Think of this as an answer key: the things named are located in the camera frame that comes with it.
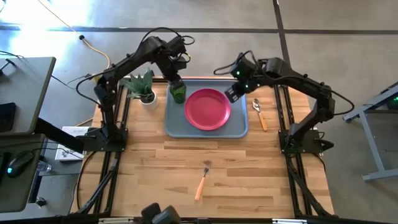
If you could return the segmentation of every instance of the gray metal stand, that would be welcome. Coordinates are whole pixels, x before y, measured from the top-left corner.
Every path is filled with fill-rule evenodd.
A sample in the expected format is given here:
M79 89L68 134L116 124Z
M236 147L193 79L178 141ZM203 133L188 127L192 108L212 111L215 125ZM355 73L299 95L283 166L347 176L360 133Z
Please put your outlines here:
M368 113L397 113L396 110L375 110L386 102L392 100L397 93L398 82L390 86L387 90L383 91L379 96L375 97L375 99L369 101L364 106L343 116L344 121L347 123L351 122L355 118L361 119L366 138L368 139L374 160L376 161L377 169L379 170L368 175L363 175L362 178L364 181L384 179L388 177L398 177L398 169L385 169L379 151L377 150L376 142L374 140L375 137L372 134L368 120L366 118Z

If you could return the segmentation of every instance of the spoon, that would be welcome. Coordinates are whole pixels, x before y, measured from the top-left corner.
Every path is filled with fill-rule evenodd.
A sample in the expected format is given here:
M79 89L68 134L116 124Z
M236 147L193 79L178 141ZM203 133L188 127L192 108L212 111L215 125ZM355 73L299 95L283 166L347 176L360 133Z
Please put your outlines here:
M259 118L260 118L260 121L261 121L262 129L265 130L265 131L267 131L266 122L264 121L264 118L262 117L261 112L260 112L261 106L260 106L259 100L258 100L257 98L255 98L255 99L253 100L252 105L253 105L253 108L259 113Z

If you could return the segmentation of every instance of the desk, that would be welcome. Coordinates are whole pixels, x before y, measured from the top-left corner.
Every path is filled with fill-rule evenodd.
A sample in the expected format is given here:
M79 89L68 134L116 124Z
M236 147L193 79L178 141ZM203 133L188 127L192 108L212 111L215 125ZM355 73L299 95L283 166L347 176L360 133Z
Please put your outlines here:
M18 146L4 147L1 152L11 153L10 159L15 158L22 151L40 149L43 147L45 136L43 134L31 134L28 136L10 136L0 138L0 146L22 144ZM4 174L0 184L0 211L1 212L20 212L27 203L29 189L32 186L33 177L36 173L37 163L39 162L40 150L34 151L34 159L25 168L23 173L15 178L10 178Z
M173 205L181 217L270 218L293 217L292 200L284 156L280 153L277 131L279 119L274 90L262 87L247 95L249 131L241 139L180 139L164 131L166 83L154 83L159 97L155 111L146 112L138 100L130 102L126 127L126 150L122 153L112 216L138 217L153 202L163 209ZM310 111L307 97L290 89L296 121ZM254 98L262 105L268 131L261 127ZM121 120L123 110L118 117ZM93 125L99 127L100 111ZM85 203L98 185L103 153L96 153L81 178L80 197ZM303 154L308 188L330 213L333 207L321 162ZM203 161L211 159L203 198L194 200L203 175ZM102 207L106 204L105 189ZM304 208L298 191L300 208ZM76 204L71 212L76 211Z
M0 103L15 103L14 124L10 131L0 136L31 134L49 86L55 57L9 58L15 65L8 65L0 76Z

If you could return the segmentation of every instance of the red plate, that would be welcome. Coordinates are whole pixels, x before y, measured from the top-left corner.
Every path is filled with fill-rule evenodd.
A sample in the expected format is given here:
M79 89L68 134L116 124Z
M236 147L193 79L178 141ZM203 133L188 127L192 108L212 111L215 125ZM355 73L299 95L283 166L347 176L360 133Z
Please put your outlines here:
M230 114L228 99L217 90L198 90L185 103L185 117L189 123L206 131L224 125Z

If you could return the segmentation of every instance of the green plant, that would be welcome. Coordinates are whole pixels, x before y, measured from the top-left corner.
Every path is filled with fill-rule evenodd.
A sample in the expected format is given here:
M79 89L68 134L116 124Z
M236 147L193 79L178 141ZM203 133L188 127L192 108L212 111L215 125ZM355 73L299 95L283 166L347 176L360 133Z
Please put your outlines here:
M139 98L143 103L150 103L155 98L155 93L152 91L152 76L153 71L148 68L143 78L140 74L137 78L130 74L131 81L120 80L120 84L132 91L127 97Z

